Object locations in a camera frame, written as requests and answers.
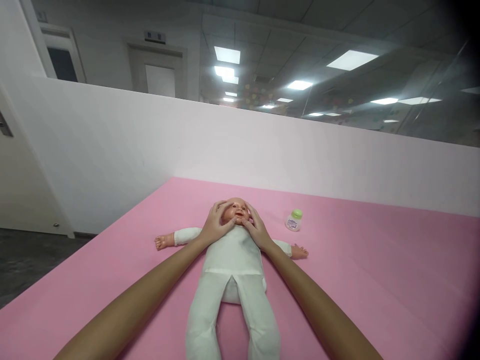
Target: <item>gray floor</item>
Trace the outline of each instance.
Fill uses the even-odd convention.
[[[0,228],[0,309],[89,241]]]

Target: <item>pink surface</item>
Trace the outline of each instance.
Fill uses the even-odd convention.
[[[385,359],[454,357],[478,297],[478,218],[172,178],[0,311],[0,359],[51,359],[111,300],[177,251],[157,252],[155,236],[201,227],[214,201],[234,196],[257,208],[273,238],[309,250],[298,264]],[[283,224],[295,208],[304,213],[297,233]],[[200,258],[122,358],[185,358],[202,264]],[[263,264],[282,359],[327,359],[279,275],[266,258]],[[247,358],[239,306],[221,306],[217,331],[225,360]]]

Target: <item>green bottle cap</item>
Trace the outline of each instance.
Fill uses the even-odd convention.
[[[294,219],[300,220],[303,215],[304,215],[304,213],[300,209],[295,209],[291,212],[291,217],[294,218]]]

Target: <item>doll head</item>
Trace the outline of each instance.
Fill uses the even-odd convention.
[[[245,201],[239,197],[232,197],[227,202],[233,202],[232,205],[226,208],[221,220],[224,224],[236,217],[235,224],[242,225],[242,220],[250,220],[249,210]]]

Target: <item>white door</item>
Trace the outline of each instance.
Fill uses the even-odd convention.
[[[1,88],[0,112],[13,135],[0,132],[0,228],[73,237]]]
[[[128,57],[134,91],[187,98],[181,52],[128,44]]]
[[[46,23],[40,23],[40,28],[56,78],[86,83],[87,79],[72,29]]]

